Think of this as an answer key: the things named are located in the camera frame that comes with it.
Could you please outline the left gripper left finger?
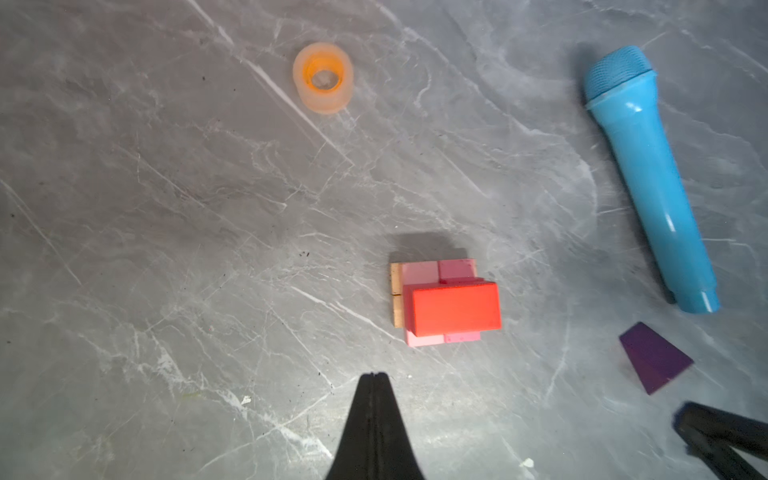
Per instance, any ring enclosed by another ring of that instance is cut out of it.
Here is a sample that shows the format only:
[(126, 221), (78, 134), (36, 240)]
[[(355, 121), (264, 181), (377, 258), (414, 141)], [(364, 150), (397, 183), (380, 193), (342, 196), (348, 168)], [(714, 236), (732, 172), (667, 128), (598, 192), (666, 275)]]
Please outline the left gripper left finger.
[(331, 479), (370, 479), (374, 374), (360, 377), (338, 449), (326, 476)]

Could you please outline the light pink wood block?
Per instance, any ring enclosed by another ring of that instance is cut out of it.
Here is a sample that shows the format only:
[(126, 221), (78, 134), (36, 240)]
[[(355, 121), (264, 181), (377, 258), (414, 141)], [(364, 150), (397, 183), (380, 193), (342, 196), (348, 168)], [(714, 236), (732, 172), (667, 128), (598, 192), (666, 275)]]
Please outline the light pink wood block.
[[(405, 285), (427, 285), (439, 282), (438, 262), (411, 262), (402, 264), (402, 281)], [(423, 347), (444, 343), (443, 335), (416, 336), (412, 331), (405, 329), (405, 340), (409, 347)]]

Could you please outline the red wood block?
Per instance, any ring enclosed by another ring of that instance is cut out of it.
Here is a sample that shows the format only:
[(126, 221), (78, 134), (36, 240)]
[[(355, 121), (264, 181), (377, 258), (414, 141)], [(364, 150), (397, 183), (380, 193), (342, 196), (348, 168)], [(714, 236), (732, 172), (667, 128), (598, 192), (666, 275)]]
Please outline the red wood block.
[(415, 336), (453, 335), (502, 327), (496, 283), (478, 281), (415, 287), (411, 293)]

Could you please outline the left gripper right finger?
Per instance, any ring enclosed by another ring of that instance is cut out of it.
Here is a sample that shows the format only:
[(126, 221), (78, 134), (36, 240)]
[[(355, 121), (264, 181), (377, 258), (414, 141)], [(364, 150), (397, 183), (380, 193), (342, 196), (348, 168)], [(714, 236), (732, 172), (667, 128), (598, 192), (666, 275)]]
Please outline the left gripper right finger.
[(385, 373), (374, 375), (374, 478), (424, 479)]

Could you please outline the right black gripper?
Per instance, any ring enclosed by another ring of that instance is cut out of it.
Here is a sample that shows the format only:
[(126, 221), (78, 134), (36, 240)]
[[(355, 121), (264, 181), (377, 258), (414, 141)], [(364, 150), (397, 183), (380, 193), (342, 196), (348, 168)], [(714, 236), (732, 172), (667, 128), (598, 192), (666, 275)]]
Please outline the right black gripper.
[(737, 450), (767, 460), (767, 424), (695, 402), (677, 412), (674, 430), (718, 479), (761, 479)]

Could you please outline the small magenta cube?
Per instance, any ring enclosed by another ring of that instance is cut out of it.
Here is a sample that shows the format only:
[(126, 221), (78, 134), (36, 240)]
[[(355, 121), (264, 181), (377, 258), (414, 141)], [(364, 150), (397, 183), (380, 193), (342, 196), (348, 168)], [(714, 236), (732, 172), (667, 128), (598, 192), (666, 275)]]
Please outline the small magenta cube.
[(441, 278), (440, 284), (445, 285), (466, 285), (466, 284), (482, 284), (486, 282), (481, 277), (453, 277), (453, 278)]

